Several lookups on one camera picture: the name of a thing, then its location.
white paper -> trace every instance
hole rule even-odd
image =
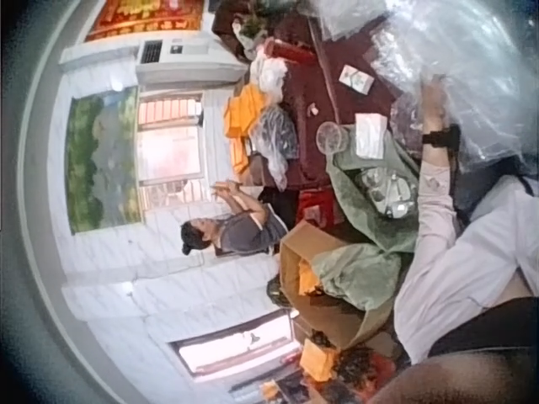
[[[361,158],[384,158],[387,117],[380,114],[355,115],[355,154]]]

air conditioner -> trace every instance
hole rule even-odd
[[[142,43],[136,60],[139,85],[237,82],[247,67],[211,38]]]

black watch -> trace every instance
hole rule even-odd
[[[449,125],[449,128],[438,132],[430,132],[428,135],[423,135],[422,140],[424,145],[432,145],[433,147],[447,147],[453,151],[458,151],[461,144],[461,127],[456,124]]]

air conditioner vent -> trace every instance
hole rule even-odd
[[[145,42],[142,50],[141,64],[158,63],[159,57],[161,57],[162,48],[162,40],[149,40],[148,42]]]

white plastic bag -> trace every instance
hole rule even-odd
[[[537,77],[493,3],[398,0],[373,34],[376,72],[419,99],[422,77],[446,75],[447,108],[462,129],[460,165],[470,171],[519,156],[536,142]]]
[[[278,104],[283,100],[283,85],[288,69],[281,58],[267,57],[262,47],[251,63],[249,81],[257,85],[268,97],[268,104]]]

